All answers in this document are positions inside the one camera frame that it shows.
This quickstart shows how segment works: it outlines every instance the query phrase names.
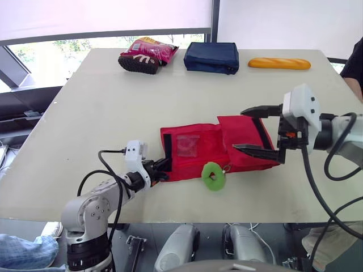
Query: white table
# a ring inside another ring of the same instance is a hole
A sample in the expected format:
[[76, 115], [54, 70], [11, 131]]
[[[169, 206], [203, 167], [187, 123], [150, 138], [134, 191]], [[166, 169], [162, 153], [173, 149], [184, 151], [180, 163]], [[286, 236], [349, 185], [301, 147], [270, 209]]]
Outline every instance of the white table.
[[[188, 72], [179, 50], [157, 75], [124, 71], [121, 49], [94, 49], [39, 121], [6, 176], [0, 181], [0, 217], [59, 220], [76, 196], [82, 177], [103, 169], [101, 149], [117, 149], [130, 139], [149, 144], [149, 159], [163, 156], [159, 129], [217, 123], [218, 115], [239, 114], [257, 105], [278, 105], [296, 85], [307, 83], [322, 112], [362, 112], [363, 107], [318, 50], [240, 50], [236, 75]], [[247, 67], [254, 57], [295, 57], [311, 62], [308, 71]], [[264, 121], [274, 143], [278, 118]], [[363, 195], [363, 173], [348, 181], [325, 177], [326, 152], [310, 156], [319, 189], [334, 210]], [[125, 171], [121, 155], [107, 160]], [[355, 166], [343, 158], [331, 164], [334, 174]], [[106, 179], [95, 175], [85, 190]], [[209, 191], [200, 179], [158, 184], [123, 207], [122, 222], [322, 222], [327, 214], [307, 181], [300, 151], [288, 151], [286, 164], [265, 171], [232, 173], [226, 186]], [[363, 219], [363, 204], [341, 213]]]

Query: blue pouch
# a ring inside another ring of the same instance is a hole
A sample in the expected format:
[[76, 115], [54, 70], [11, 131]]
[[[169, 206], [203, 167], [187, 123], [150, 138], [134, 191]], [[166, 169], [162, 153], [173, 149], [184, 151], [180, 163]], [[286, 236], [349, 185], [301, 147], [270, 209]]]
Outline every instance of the blue pouch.
[[192, 42], [184, 56], [188, 71], [235, 74], [239, 68], [234, 42]]

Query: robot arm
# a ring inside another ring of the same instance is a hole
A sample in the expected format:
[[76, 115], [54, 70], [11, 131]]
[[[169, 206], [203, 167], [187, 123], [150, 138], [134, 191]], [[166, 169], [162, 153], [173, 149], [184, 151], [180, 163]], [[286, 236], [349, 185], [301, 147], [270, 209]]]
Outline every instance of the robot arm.
[[[122, 205], [140, 190], [150, 189], [155, 182], [166, 180], [169, 159], [145, 160], [147, 145], [129, 141], [125, 149], [126, 166], [130, 172], [119, 175], [122, 184]], [[107, 238], [108, 217], [118, 208], [120, 189], [114, 178], [101, 182], [92, 191], [65, 206], [61, 221], [67, 229], [67, 269], [69, 271], [111, 271], [113, 266]]]
[[[351, 117], [320, 114], [320, 106], [311, 89], [306, 85], [297, 86], [284, 96], [279, 106], [259, 106], [246, 109], [243, 115], [253, 118], [280, 117], [278, 125], [279, 150], [265, 150], [260, 146], [236, 144], [234, 147], [247, 155], [285, 163], [286, 149], [307, 147], [331, 151], [347, 127]], [[363, 115], [359, 114], [349, 134], [335, 153], [363, 168]]]

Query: green ring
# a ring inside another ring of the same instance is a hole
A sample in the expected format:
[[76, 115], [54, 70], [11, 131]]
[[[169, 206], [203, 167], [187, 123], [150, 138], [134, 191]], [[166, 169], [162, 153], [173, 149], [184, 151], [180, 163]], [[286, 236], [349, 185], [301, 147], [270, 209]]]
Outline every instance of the green ring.
[[[210, 177], [212, 173], [216, 176], [216, 179]], [[222, 168], [214, 162], [209, 162], [204, 165], [202, 180], [211, 191], [221, 190], [226, 183], [225, 174], [223, 173]]]

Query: red pouch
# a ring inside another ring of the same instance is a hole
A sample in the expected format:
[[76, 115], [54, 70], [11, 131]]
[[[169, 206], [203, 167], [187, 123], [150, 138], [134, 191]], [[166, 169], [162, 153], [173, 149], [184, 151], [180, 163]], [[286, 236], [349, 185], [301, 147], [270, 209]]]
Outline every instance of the red pouch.
[[204, 164], [218, 163], [229, 172], [264, 170], [279, 163], [250, 157], [232, 147], [249, 143], [273, 149], [271, 139], [259, 119], [248, 116], [219, 116], [219, 125], [195, 124], [161, 128], [161, 139], [167, 158], [172, 158], [168, 181], [201, 176]]

